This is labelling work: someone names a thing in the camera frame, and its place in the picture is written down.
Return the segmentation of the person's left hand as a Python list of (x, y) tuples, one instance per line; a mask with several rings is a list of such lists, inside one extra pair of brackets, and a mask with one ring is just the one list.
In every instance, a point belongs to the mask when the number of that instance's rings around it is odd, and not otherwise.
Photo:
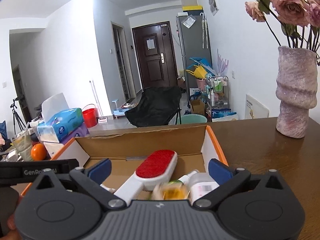
[(16, 191), (1, 194), (1, 239), (22, 239), (15, 223), (15, 211), (21, 200)]

